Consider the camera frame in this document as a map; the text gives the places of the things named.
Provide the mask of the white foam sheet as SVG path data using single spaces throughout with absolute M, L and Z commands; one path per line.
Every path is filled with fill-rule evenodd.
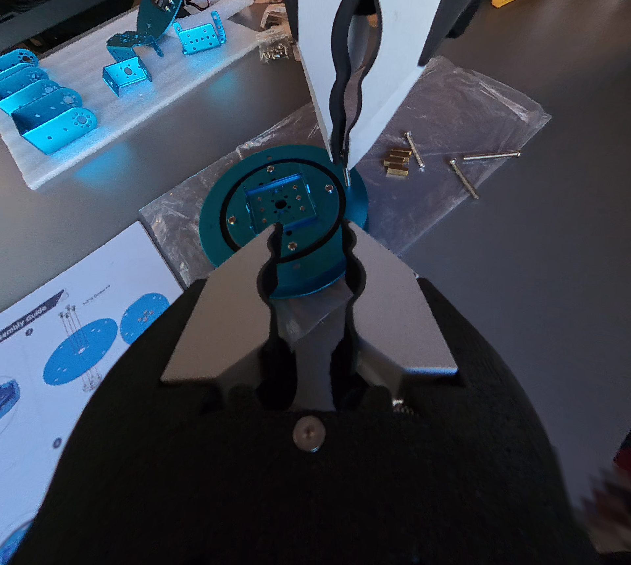
M 151 48 L 140 50 L 152 81 L 124 88 L 120 97 L 102 79 L 103 67 L 113 62 L 106 40 L 135 26 L 136 9 L 46 54 L 41 61 L 43 69 L 52 80 L 80 94 L 83 104 L 96 115 L 97 126 L 58 152 L 46 155 L 19 135 L 13 120 L 2 112 L 2 141 L 30 189 L 40 188 L 148 119 L 164 114 L 179 98 L 256 47 L 253 30 L 229 21 L 253 0 L 210 1 L 225 28 L 226 43 L 189 56 L 182 52 L 177 34 L 168 30 L 159 41 L 162 58 Z

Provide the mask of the grey desk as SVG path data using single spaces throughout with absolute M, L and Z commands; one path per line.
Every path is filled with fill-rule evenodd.
M 169 385 L 203 277 L 62 435 L 10 564 L 601 564 L 573 507 L 630 430 L 630 0 L 483 0 L 439 53 L 551 114 L 404 251 L 456 379 L 412 414 Z

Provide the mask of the large clear plastic bag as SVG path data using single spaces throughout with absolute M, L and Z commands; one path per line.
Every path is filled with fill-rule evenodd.
M 519 151 L 550 120 L 539 103 L 490 77 L 437 56 L 430 60 L 396 114 L 357 165 L 368 193 L 367 232 L 402 255 L 422 234 L 470 195 L 449 166 L 456 159 L 479 186 L 506 159 L 466 162 L 470 153 Z M 407 176 L 387 174 L 390 150 L 410 149 L 410 130 L 425 169 L 412 155 Z M 140 210 L 171 268 L 188 287 L 212 266 L 199 239 L 202 203 L 236 163 L 279 145 L 322 145 L 312 103 L 242 143 Z

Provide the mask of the blue round-end U bracket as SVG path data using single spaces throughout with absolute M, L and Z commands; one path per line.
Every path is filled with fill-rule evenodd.
M 24 134 L 82 106 L 83 100 L 78 92 L 60 87 L 51 89 L 48 94 L 14 110 L 10 116 L 19 133 Z
M 1 72 L 1 100 L 39 80 L 49 80 L 44 69 L 31 64 L 20 63 Z
M 1 55 L 1 72 L 20 65 L 38 66 L 39 59 L 32 51 L 25 48 L 14 49 Z
M 97 117 L 86 108 L 65 109 L 46 117 L 42 110 L 35 113 L 15 111 L 11 118 L 22 138 L 46 155 L 60 150 L 97 127 Z

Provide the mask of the small blue servo bracket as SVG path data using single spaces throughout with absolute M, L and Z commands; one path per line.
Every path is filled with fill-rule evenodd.
M 152 76 L 139 56 L 118 61 L 103 67 L 102 79 L 117 96 L 124 88 L 141 82 L 151 82 Z

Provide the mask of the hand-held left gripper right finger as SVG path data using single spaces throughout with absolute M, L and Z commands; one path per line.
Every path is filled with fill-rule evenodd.
M 357 224 L 341 229 L 351 298 L 331 355 L 335 409 L 354 409 L 368 387 L 401 400 L 415 385 L 455 379 L 458 364 L 415 272 Z

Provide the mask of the blue flat-top bracket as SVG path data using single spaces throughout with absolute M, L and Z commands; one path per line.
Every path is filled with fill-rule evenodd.
M 110 37 L 106 42 L 106 48 L 117 63 L 135 58 L 135 48 L 152 47 L 158 56 L 163 57 L 162 49 L 157 40 L 148 33 L 138 33 L 136 31 L 126 31 Z

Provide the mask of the pile of small hardware bags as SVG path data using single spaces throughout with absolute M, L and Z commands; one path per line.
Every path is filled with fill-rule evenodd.
M 300 53 L 290 31 L 287 9 L 284 3 L 266 6 L 256 35 L 259 58 L 262 64 L 293 58 L 301 62 Z

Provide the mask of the assembly manual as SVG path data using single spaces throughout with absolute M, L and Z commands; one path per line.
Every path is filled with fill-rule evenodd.
M 45 497 L 86 404 L 183 292 L 136 222 L 1 313 L 1 563 Z

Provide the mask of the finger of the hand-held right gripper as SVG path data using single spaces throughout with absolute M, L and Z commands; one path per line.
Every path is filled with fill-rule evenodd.
M 420 77 L 420 55 L 441 0 L 375 0 L 381 38 L 360 82 L 361 101 L 349 131 L 346 167 L 355 166 Z
M 342 0 L 297 0 L 298 52 L 309 86 L 320 133 L 329 156 L 341 153 L 343 144 L 333 145 L 333 120 L 329 100 L 336 80 L 331 36 Z

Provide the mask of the round bearing with blue bracket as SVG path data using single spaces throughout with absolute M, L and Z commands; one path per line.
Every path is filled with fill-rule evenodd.
M 282 227 L 281 261 L 324 248 L 339 228 L 347 205 L 341 182 L 322 165 L 289 159 L 259 166 L 229 189 L 220 214 L 232 250 L 274 224 Z

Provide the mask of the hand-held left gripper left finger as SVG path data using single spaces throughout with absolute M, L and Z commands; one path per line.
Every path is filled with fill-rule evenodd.
M 262 406 L 288 409 L 296 356 L 280 336 L 271 295 L 278 286 L 283 226 L 271 224 L 210 273 L 161 381 L 205 383 L 224 398 L 251 387 Z

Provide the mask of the wide blue U bracket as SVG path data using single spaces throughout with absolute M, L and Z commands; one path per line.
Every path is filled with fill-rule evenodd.
M 188 29 L 183 29 L 178 22 L 172 24 L 172 28 L 182 45 L 185 56 L 194 55 L 202 51 L 218 48 L 225 44 L 226 33 L 219 13 L 210 11 L 210 22 Z

